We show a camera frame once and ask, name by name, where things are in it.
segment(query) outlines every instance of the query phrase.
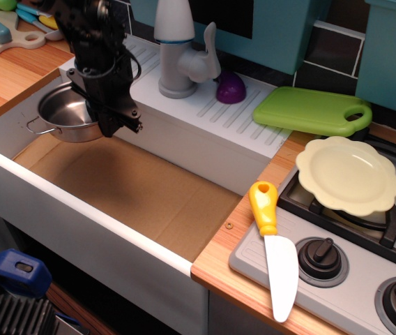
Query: yellow knife handle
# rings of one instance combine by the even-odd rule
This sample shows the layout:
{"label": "yellow knife handle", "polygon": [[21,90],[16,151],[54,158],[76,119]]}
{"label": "yellow knife handle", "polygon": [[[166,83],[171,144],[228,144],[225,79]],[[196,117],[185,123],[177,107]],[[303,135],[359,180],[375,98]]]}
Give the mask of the yellow knife handle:
{"label": "yellow knife handle", "polygon": [[277,234],[275,208],[279,198],[276,187],[268,181],[258,181],[249,189],[249,201],[260,235]]}

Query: green cutting board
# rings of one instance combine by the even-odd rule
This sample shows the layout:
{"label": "green cutting board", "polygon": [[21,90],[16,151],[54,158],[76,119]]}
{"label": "green cutting board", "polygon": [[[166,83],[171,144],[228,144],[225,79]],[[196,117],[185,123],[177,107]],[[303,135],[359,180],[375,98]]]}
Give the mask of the green cutting board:
{"label": "green cutting board", "polygon": [[255,108],[253,117],[268,126],[347,137],[372,122],[372,110],[355,96],[283,86]]}

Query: white faucet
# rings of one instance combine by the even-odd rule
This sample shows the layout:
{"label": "white faucet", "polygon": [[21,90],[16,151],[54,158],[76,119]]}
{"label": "white faucet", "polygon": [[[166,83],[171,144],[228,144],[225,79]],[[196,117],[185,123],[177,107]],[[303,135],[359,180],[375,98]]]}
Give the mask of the white faucet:
{"label": "white faucet", "polygon": [[216,24],[210,23],[204,31],[206,51],[192,49],[195,28],[189,1],[158,0],[155,39],[160,43],[161,94],[185,98],[196,91],[197,83],[220,75],[215,51],[216,31]]}

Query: countertop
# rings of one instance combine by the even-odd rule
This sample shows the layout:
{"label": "countertop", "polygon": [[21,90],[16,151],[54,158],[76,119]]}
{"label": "countertop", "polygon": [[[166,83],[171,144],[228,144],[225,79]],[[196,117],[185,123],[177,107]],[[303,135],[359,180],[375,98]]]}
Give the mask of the countertop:
{"label": "countertop", "polygon": [[[20,22],[18,29],[28,31],[34,27]],[[13,103],[29,87],[72,57],[64,41],[47,42],[34,50],[16,47],[3,51],[0,54],[0,106]],[[389,129],[373,125],[372,130],[384,137],[390,136],[394,141],[396,139],[396,132]],[[297,154],[313,138],[310,134],[293,132],[258,179],[279,186],[294,166]],[[269,290],[229,268],[229,255],[253,220],[245,195],[194,262],[192,278],[285,334],[343,334],[298,306],[294,307],[284,324],[274,322]]]}
{"label": "countertop", "polygon": [[[19,21],[18,30],[38,30]],[[73,58],[64,40],[47,41],[42,47],[24,49],[13,47],[0,54],[0,106],[18,97],[42,77]]]}

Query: yellow plate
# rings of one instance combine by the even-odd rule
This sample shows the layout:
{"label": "yellow plate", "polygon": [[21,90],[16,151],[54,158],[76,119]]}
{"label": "yellow plate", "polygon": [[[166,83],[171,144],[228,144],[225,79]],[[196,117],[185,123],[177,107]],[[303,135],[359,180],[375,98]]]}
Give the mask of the yellow plate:
{"label": "yellow plate", "polygon": [[329,209],[367,216],[395,203],[395,166],[367,143],[340,136],[313,140],[296,165],[302,187]]}

